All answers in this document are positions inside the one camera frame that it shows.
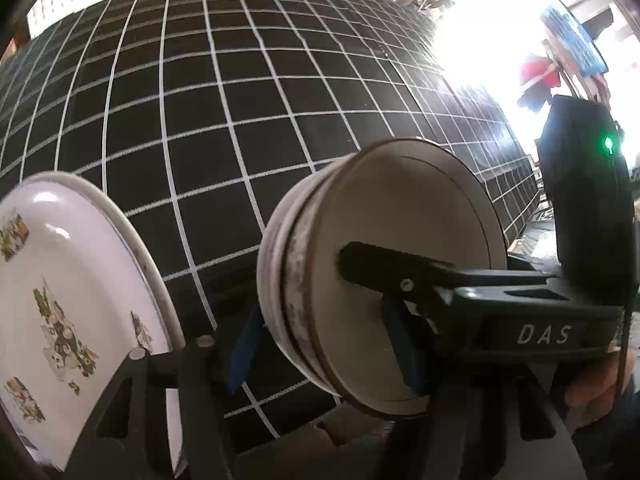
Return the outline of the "person's right hand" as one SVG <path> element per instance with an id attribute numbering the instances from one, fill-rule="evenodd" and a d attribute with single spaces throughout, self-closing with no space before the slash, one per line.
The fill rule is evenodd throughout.
<path id="1" fill-rule="evenodd" d="M 566 405 L 581 410 L 577 427 L 582 428 L 608 416 L 634 420 L 639 416 L 639 397 L 634 386 L 636 352 L 628 350 L 623 371 L 623 392 L 616 393 L 622 349 L 615 348 L 570 384 L 564 394 Z"/>

